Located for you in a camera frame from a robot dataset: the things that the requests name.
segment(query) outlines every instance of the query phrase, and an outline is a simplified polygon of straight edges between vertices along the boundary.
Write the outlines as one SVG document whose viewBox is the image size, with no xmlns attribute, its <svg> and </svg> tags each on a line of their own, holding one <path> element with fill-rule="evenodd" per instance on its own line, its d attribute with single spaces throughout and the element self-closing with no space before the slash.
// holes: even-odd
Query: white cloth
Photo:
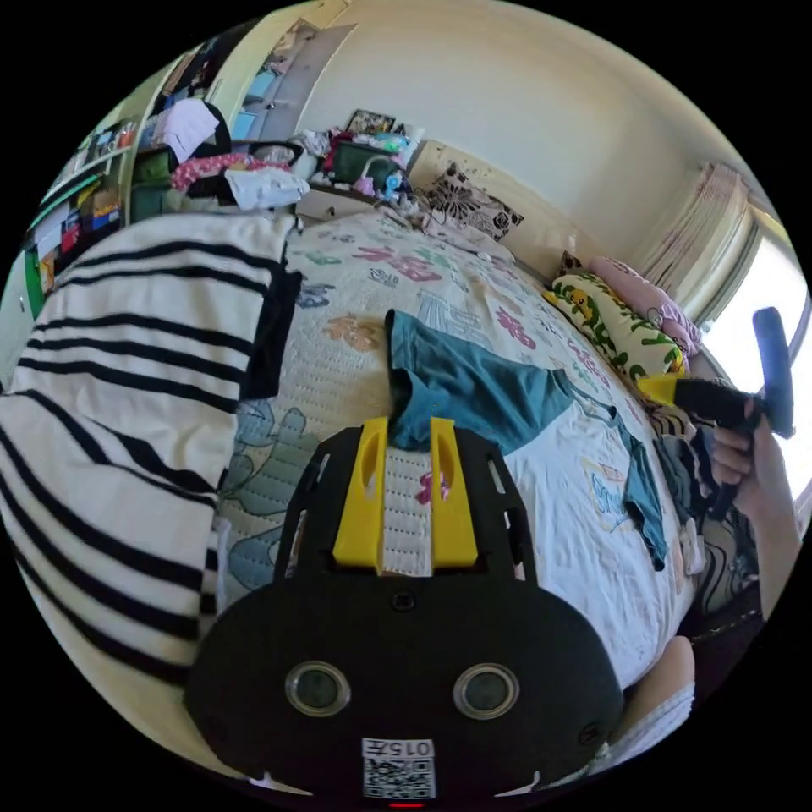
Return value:
<svg viewBox="0 0 812 812">
<path fill-rule="evenodd" d="M 654 569 L 624 507 L 631 458 L 623 425 L 605 422 L 605 415 L 577 398 L 505 463 L 527 508 L 539 586 L 589 620 L 625 689 L 673 636 L 672 624 L 657 615 L 667 611 L 674 586 L 672 568 Z M 666 539 L 676 540 L 676 528 L 664 530 Z M 652 632 L 660 639 L 651 640 Z M 659 652 L 653 661 L 652 650 Z"/>
<path fill-rule="evenodd" d="M 605 755 L 595 759 L 589 775 L 622 764 L 659 744 L 688 720 L 693 704 L 694 683 L 691 683 L 632 725 Z"/>
<path fill-rule="evenodd" d="M 679 546 L 685 561 L 685 574 L 700 575 L 705 570 L 705 539 L 696 532 L 690 518 L 679 530 Z"/>
<path fill-rule="evenodd" d="M 264 167 L 254 172 L 227 169 L 225 178 L 243 211 L 289 206 L 298 203 L 310 191 L 306 180 L 276 167 Z"/>
<path fill-rule="evenodd" d="M 183 163 L 216 129 L 217 119 L 201 99 L 181 99 L 159 121 L 153 143 L 168 146 Z"/>
</svg>

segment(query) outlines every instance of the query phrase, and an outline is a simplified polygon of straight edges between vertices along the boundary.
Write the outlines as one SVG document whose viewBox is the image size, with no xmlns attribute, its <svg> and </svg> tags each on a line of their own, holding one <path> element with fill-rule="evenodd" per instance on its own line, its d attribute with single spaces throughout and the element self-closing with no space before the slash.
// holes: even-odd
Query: hand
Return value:
<svg viewBox="0 0 812 812">
<path fill-rule="evenodd" d="M 749 417 L 753 409 L 750 400 L 745 416 Z M 713 478 L 719 485 L 739 486 L 733 504 L 741 513 L 753 523 L 769 521 L 787 510 L 793 514 L 784 458 L 766 417 L 762 415 L 752 440 L 728 429 L 716 429 L 713 439 Z"/>
</svg>

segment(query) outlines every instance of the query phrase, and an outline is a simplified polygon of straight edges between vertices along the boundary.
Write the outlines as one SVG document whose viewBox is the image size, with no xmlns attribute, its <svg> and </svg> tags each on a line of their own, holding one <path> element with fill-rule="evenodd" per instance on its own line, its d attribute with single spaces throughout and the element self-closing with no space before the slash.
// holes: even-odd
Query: pink cloth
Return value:
<svg viewBox="0 0 812 812">
<path fill-rule="evenodd" d="M 600 277 L 642 319 L 662 330 L 693 358 L 702 347 L 699 328 L 674 304 L 671 297 L 643 279 L 628 265 L 608 256 L 590 260 L 590 271 Z"/>
<path fill-rule="evenodd" d="M 153 143 L 170 147 L 183 163 L 216 129 L 217 119 L 201 99 L 181 99 L 156 127 Z"/>
<path fill-rule="evenodd" d="M 256 169 L 265 169 L 267 167 L 284 169 L 290 172 L 290 167 L 287 163 L 257 161 L 256 158 L 251 155 L 246 155 L 244 152 L 229 152 L 226 155 L 215 155 L 211 158 L 192 158 L 190 161 L 182 163 L 172 173 L 169 184 L 178 192 L 185 192 L 189 190 L 189 186 L 191 186 L 195 180 L 212 178 L 215 175 L 219 175 L 223 169 L 228 169 L 235 163 L 245 164 L 246 171 L 249 172 L 253 172 Z"/>
</svg>

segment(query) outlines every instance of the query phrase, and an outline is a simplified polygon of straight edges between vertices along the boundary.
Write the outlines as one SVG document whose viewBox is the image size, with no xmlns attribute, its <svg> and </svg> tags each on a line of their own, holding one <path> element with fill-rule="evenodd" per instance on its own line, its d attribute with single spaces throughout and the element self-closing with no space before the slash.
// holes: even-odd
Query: picture frame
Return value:
<svg viewBox="0 0 812 812">
<path fill-rule="evenodd" d="M 356 110 L 349 120 L 347 131 L 353 135 L 372 135 L 389 133 L 395 126 L 395 117 L 371 110 Z"/>
</svg>

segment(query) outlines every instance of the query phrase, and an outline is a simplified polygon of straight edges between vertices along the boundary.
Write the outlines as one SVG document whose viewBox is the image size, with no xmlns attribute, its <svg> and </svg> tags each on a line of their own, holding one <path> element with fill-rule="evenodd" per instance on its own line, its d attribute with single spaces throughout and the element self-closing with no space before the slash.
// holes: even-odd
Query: striped blanket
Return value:
<svg viewBox="0 0 812 812">
<path fill-rule="evenodd" d="M 52 633 L 134 727 L 229 775 L 182 690 L 215 611 L 211 524 L 278 225 L 174 215 L 105 240 L 0 396 L 0 517 Z"/>
</svg>

